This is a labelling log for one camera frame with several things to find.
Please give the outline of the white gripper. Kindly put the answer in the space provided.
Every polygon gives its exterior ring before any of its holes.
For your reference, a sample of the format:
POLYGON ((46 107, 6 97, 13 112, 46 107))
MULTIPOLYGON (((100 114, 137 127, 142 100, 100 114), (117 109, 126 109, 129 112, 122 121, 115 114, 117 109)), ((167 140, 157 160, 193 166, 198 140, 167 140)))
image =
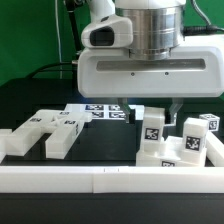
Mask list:
POLYGON ((224 93, 224 47, 179 46, 161 61, 132 60, 125 49, 87 49, 78 62, 78 89, 87 98, 119 98, 129 124, 135 110, 126 98, 173 98, 165 125, 175 126, 182 98, 224 93))

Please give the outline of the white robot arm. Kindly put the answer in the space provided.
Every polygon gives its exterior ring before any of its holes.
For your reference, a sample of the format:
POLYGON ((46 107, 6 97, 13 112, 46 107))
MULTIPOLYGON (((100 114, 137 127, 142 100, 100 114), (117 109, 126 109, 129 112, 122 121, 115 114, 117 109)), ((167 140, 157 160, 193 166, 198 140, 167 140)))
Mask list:
POLYGON ((184 24, 195 0, 65 0, 67 12, 88 5, 91 23, 74 39, 82 44, 77 84, 86 98, 115 98, 132 121, 129 98, 184 98, 224 93, 224 30, 207 22, 184 24))

